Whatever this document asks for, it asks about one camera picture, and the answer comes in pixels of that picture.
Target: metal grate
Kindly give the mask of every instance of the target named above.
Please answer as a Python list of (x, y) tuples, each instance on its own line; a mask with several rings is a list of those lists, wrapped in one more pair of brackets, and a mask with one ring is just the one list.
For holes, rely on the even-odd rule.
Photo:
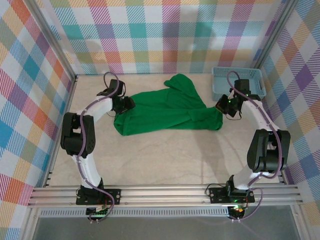
[[(229, 216), (226, 206), (206, 207), (117, 207), (110, 217), (225, 217)], [(79, 218), (87, 217), (86, 209), (70, 208), (43, 208), (40, 218)]]

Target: green towel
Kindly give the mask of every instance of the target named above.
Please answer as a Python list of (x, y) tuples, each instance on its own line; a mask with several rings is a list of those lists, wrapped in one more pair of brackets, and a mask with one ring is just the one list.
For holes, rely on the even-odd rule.
[(117, 115), (115, 129), (123, 136), (161, 129), (209, 129), (222, 127), (223, 116), (215, 107), (206, 107), (193, 82), (177, 74), (164, 82), (169, 87), (132, 96), (135, 108)]

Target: basket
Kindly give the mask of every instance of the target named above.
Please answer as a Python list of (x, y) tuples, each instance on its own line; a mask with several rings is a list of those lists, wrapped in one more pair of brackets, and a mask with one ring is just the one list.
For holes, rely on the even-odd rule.
[[(213, 67), (212, 68), (212, 98), (217, 102), (223, 94), (230, 94), (230, 85), (227, 81), (227, 74), (230, 71), (236, 71), (241, 79), (249, 79), (251, 94), (257, 94), (261, 99), (264, 98), (266, 88), (263, 82), (260, 69), (255, 68), (240, 68), (240, 67)], [(234, 85), (237, 76), (231, 73), (229, 76), (230, 82)]]

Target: plaid wallpaper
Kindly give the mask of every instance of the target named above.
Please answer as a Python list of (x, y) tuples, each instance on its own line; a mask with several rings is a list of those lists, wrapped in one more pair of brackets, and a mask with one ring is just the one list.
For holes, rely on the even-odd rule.
[(287, 0), (37, 0), (77, 74), (249, 67)]
[(291, 133), (288, 177), (320, 239), (320, 0), (300, 0), (262, 72), (265, 107)]
[(0, 0), (0, 240), (18, 238), (71, 80), (22, 0)]

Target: beige floor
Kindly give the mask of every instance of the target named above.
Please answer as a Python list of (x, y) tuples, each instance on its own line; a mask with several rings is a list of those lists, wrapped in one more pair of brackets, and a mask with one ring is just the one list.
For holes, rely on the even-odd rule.
[[(120, 75), (119, 78), (126, 83), (126, 92), (130, 96), (163, 89), (163, 82), (171, 76), (132, 74)], [(211, 75), (187, 76), (207, 107), (214, 106)], [(102, 76), (81, 76), (70, 112), (83, 109), (103, 89)], [(230, 175), (236, 174), (246, 164), (247, 151), (255, 132), (244, 116), (240, 121), (224, 117), (219, 131), (170, 129), (121, 136), (114, 128), (113, 120), (104, 115), (95, 126), (94, 159), (106, 185), (225, 183)], [(75, 163), (60, 149), (50, 185), (78, 186), (80, 183)]]

